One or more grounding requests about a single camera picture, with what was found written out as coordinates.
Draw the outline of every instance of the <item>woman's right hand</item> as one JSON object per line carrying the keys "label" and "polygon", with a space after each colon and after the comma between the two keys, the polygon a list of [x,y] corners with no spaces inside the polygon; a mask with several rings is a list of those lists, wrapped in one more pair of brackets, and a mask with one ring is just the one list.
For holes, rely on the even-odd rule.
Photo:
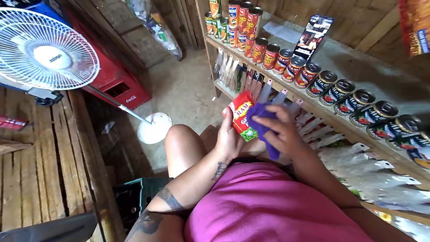
{"label": "woman's right hand", "polygon": [[253,116],[252,119],[271,129],[264,134],[264,137],[271,145],[285,154],[291,154],[295,149],[300,149],[306,145],[297,131],[293,117],[290,116],[285,107],[267,105],[266,110],[275,113],[278,119],[258,116]]}

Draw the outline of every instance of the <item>arm tattoo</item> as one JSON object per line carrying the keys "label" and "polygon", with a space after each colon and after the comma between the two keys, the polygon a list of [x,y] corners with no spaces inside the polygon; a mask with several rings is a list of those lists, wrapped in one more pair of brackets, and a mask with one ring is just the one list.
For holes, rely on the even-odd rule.
{"label": "arm tattoo", "polygon": [[221,161],[218,162],[218,169],[216,170],[215,176],[212,178],[212,180],[216,181],[218,179],[218,177],[221,176],[221,174],[225,171],[225,169],[227,169],[227,164],[222,163]]}

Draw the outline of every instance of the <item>white electric fan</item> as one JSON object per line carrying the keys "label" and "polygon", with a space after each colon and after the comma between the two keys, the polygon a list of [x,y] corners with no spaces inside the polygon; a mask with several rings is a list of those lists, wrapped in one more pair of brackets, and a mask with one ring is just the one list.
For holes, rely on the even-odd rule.
{"label": "white electric fan", "polygon": [[172,119],[165,113],[142,118],[94,88],[100,64],[93,47],[67,25],[37,12],[0,7],[0,74],[11,81],[48,90],[83,86],[140,119],[138,137],[154,144],[166,137]]}

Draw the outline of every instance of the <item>wooden plank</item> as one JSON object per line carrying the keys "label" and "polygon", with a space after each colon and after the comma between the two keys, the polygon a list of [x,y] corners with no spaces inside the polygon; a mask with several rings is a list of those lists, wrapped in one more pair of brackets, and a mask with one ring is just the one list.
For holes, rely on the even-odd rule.
{"label": "wooden plank", "polygon": [[399,5],[396,5],[361,42],[355,47],[356,50],[366,52],[378,40],[388,33],[400,21]]}

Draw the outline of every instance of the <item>snack packet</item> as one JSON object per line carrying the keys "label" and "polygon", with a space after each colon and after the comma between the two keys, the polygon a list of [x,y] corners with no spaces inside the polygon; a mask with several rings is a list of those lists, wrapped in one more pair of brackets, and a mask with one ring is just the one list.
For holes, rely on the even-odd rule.
{"label": "snack packet", "polygon": [[249,108],[254,105],[253,102],[250,91],[246,90],[227,105],[233,111],[232,126],[246,142],[258,137],[257,131],[249,126],[246,118]]}

